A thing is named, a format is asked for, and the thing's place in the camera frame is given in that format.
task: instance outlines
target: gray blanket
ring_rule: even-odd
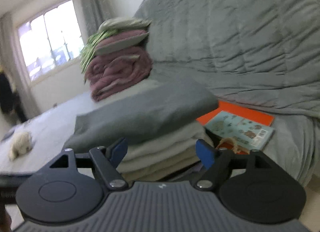
[[[77,116],[75,132],[64,144],[76,153],[108,146],[120,137],[129,144],[167,134],[216,109],[216,97],[190,78],[125,98]]]
[[[265,153],[305,184],[319,158],[320,0],[144,0],[151,78],[192,76],[275,114]]]

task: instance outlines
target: person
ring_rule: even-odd
[[[18,92],[10,75],[6,74],[0,65],[0,109],[9,122],[14,115],[18,117],[21,123],[26,122],[24,111]],[[12,124],[16,125],[17,120],[12,119]]]

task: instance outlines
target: window pane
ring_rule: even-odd
[[[57,10],[60,17],[59,21],[63,37],[67,44],[69,55],[72,59],[79,56],[80,51],[84,47],[73,1],[70,0],[58,6]]]
[[[84,47],[72,0],[23,24],[18,33],[31,80],[79,56]]]
[[[63,35],[61,32],[61,17],[55,8],[44,14],[45,26],[52,50],[58,49],[64,45]]]

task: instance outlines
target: gray plastic base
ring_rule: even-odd
[[[308,232],[298,220],[260,225],[241,220],[225,209],[211,192],[200,192],[188,181],[135,182],[124,192],[112,193],[92,216],[69,225],[43,226],[30,221],[18,232]]]

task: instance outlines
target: pink blanket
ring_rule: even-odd
[[[95,57],[84,77],[90,80],[91,96],[98,102],[142,81],[151,67],[152,62],[145,50],[130,47]]]

